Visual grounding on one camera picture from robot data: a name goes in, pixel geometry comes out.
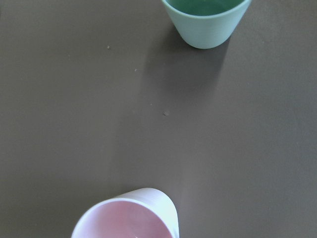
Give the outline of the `green plastic cup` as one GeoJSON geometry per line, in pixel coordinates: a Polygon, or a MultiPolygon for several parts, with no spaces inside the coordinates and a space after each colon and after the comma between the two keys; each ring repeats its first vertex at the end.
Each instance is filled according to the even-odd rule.
{"type": "Polygon", "coordinates": [[[224,43],[247,11],[250,0],[163,0],[181,38],[198,49],[224,43]]]}

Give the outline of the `pink plastic cup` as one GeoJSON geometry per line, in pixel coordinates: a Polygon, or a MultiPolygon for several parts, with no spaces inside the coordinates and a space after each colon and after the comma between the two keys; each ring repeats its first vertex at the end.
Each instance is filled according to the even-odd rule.
{"type": "Polygon", "coordinates": [[[173,201],[155,188],[141,188],[102,201],[79,219],[73,238],[178,238],[173,201]]]}

